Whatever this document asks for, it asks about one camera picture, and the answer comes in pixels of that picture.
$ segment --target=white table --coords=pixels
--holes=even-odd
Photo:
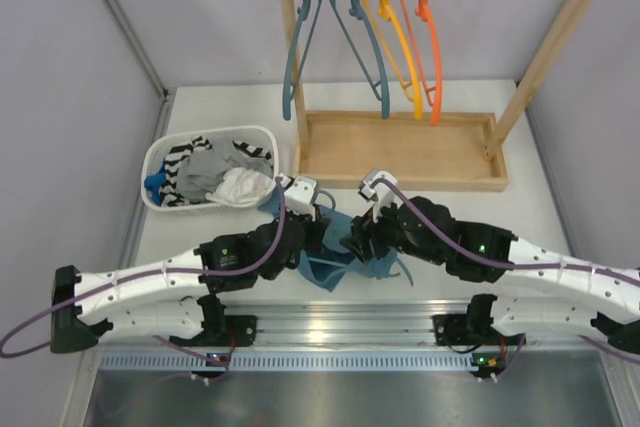
[[[511,80],[445,82],[443,111],[495,112],[499,116],[514,91],[515,84]],[[397,83],[390,85],[390,93],[392,110],[411,109]],[[282,119],[281,98],[281,85],[183,87],[177,91],[167,133],[246,124],[262,125],[276,136],[282,169],[290,173],[296,123]],[[312,109],[376,108],[366,83],[305,84],[305,98],[307,107]],[[560,222],[524,116],[505,142],[504,154],[510,180],[509,186],[502,193],[421,194],[449,207],[458,219],[502,226],[550,250],[567,253]],[[339,211],[350,215],[366,211],[366,203],[355,191],[331,192],[336,197]],[[268,221],[268,215],[255,210],[190,217],[149,211],[144,222],[136,264],[170,257],[218,235],[249,231]],[[446,299],[468,300],[474,294],[487,291],[486,285],[461,282],[447,275],[443,267],[406,256],[403,256],[403,260],[415,281],[413,287],[404,275],[372,280],[349,274],[333,293],[329,293],[312,285],[299,273],[285,270],[275,281],[259,279],[253,289],[222,294],[220,298],[229,305],[402,304]],[[532,293],[512,289],[509,294],[522,296]]]

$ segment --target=wooden rod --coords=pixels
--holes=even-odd
[[[296,11],[293,0],[280,0],[280,6],[282,7],[282,20],[284,22],[284,36],[287,42],[287,49],[291,45],[293,40],[293,31],[296,26]],[[298,49],[296,47],[296,53],[293,61],[293,71],[291,75],[293,78],[298,77],[298,68],[300,65],[300,57],[298,55]],[[300,157],[306,159],[309,154],[309,126],[307,124],[307,111],[304,105],[304,87],[302,86],[302,79],[298,81],[296,92],[293,96],[293,101],[296,107],[296,122],[298,123],[298,146],[300,148]]]
[[[556,16],[536,55],[529,64],[524,77],[509,105],[502,114],[498,125],[487,140],[486,157],[493,159],[516,124],[531,99],[538,91],[543,80],[560,56],[576,27],[584,17],[593,0],[566,0]]]

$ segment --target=yellow hanger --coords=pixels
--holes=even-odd
[[[398,17],[393,11],[393,7],[391,7],[391,0],[378,0],[378,2],[379,2],[378,15],[380,16],[380,18],[382,18],[383,20],[386,20],[387,22],[391,21],[391,24],[393,25],[393,28],[396,31],[396,35],[398,36],[398,40],[400,40],[400,45],[402,46],[402,51],[404,53],[407,66],[409,67],[409,76],[411,77],[411,82],[407,82],[404,80],[404,77],[402,76],[402,72],[400,71],[400,68],[398,67],[398,64],[396,63],[395,59],[393,58],[393,55],[391,54],[391,50],[389,49],[389,46],[387,45],[387,42],[385,41],[384,36],[382,35],[382,32],[380,32],[380,28],[378,27],[376,18],[372,14],[371,9],[369,8],[369,1],[362,0],[362,5],[366,10],[367,15],[369,16],[369,20],[371,21],[371,25],[373,26],[373,30],[375,31],[376,36],[378,37],[378,41],[380,42],[382,49],[384,50],[387,58],[389,59],[389,62],[391,62],[391,67],[393,68],[393,71],[398,77],[398,82],[400,83],[400,86],[404,91],[404,95],[407,97],[409,102],[413,102],[413,110],[414,110],[415,118],[417,120],[420,120],[422,119],[422,93],[420,91],[418,74],[416,72],[416,68],[413,63],[413,57],[411,56],[411,49],[409,48],[409,43],[407,42],[407,38],[404,35],[402,26],[398,21]]]

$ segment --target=striped cloth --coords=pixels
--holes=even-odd
[[[233,146],[243,154],[253,158],[265,159],[269,165],[273,166],[273,156],[269,149],[263,149],[241,141],[233,141]],[[164,158],[165,181],[160,187],[160,205],[162,207],[179,207],[197,203],[189,202],[178,192],[176,188],[178,171],[182,162],[189,158],[191,154],[211,148],[213,148],[211,142],[202,136],[195,137],[189,142],[178,144],[171,148]]]

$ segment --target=orange hanger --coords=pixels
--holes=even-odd
[[[382,35],[382,31],[378,26],[378,22],[376,21],[375,15],[371,12],[371,8],[369,7],[369,0],[362,0],[362,6],[364,7],[367,15],[369,17],[369,21],[373,27],[373,30],[376,33],[376,37],[378,38],[378,42],[382,47],[382,50],[386,54],[389,62],[391,63],[391,67],[398,77],[398,82],[404,91],[405,97],[409,102],[413,103],[414,116],[416,120],[422,119],[422,93],[420,92],[420,81],[418,80],[418,73],[413,64],[413,58],[411,56],[411,48],[409,47],[409,42],[407,42],[406,36],[404,35],[404,31],[402,30],[402,26],[400,25],[400,21],[396,16],[393,7],[391,5],[391,0],[378,0],[378,16],[387,21],[391,22],[394,30],[396,31],[396,35],[400,42],[400,46],[402,47],[402,52],[405,57],[405,61],[407,63],[407,67],[409,68],[409,76],[410,81],[405,81],[402,76],[402,71],[398,66],[397,62],[393,58],[393,54],[391,53],[391,49]]]
[[[436,24],[435,24],[435,21],[433,20],[431,9],[429,8],[429,0],[418,0],[418,6],[416,7],[415,13],[417,17],[419,17],[422,21],[426,22],[427,25],[429,26],[429,34],[431,35],[431,44],[433,47],[433,60],[436,68],[435,87],[429,87],[429,84],[427,83],[427,77],[424,73],[422,58],[420,56],[420,50],[418,49],[418,42],[416,40],[415,35],[413,34],[411,20],[409,19],[409,11],[407,9],[407,4],[405,0],[400,0],[400,4],[402,5],[402,13],[404,15],[404,20],[407,24],[407,30],[409,32],[409,37],[411,39],[411,46],[413,48],[413,52],[416,57],[416,62],[418,64],[418,71],[420,72],[420,78],[422,80],[424,92],[427,96],[427,102],[429,102],[429,105],[433,109],[433,113],[431,114],[431,125],[438,125],[438,121],[440,120],[440,110],[442,108],[442,63],[440,58],[440,46],[438,43],[438,34],[436,33]],[[435,91],[435,95],[432,97],[431,92],[433,91]]]

